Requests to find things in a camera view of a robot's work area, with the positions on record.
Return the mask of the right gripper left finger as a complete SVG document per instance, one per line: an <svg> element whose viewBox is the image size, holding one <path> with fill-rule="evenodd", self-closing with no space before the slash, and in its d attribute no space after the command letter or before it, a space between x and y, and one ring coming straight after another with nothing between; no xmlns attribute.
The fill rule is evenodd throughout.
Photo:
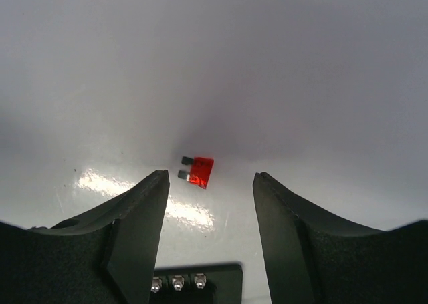
<svg viewBox="0 0 428 304"><path fill-rule="evenodd" d="M126 192L51 228L31 228L58 240L80 262L92 256L101 277L125 303L148 303L169 193L169 173L156 170Z"/></svg>

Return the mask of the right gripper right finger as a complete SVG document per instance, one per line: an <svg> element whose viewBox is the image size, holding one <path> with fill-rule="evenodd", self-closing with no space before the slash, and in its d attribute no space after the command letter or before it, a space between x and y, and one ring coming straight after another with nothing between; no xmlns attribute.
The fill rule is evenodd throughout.
<svg viewBox="0 0 428 304"><path fill-rule="evenodd" d="M253 196L272 303L386 303L380 231L298 196L266 172Z"/></svg>

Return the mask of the black fuse box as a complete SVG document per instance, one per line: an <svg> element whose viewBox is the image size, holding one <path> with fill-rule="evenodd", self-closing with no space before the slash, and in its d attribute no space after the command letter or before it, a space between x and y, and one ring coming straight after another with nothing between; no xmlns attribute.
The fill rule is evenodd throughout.
<svg viewBox="0 0 428 304"><path fill-rule="evenodd" d="M156 269L150 303L242 302L243 269L220 263Z"/></svg>

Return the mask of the red fuse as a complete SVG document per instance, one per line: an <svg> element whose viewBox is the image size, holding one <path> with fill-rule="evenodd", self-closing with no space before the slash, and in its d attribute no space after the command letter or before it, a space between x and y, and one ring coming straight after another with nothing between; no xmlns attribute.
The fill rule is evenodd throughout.
<svg viewBox="0 0 428 304"><path fill-rule="evenodd" d="M177 177L188 183L206 189L213 169L214 159L183 156L181 158L183 166L189 166L188 170L179 170Z"/></svg>

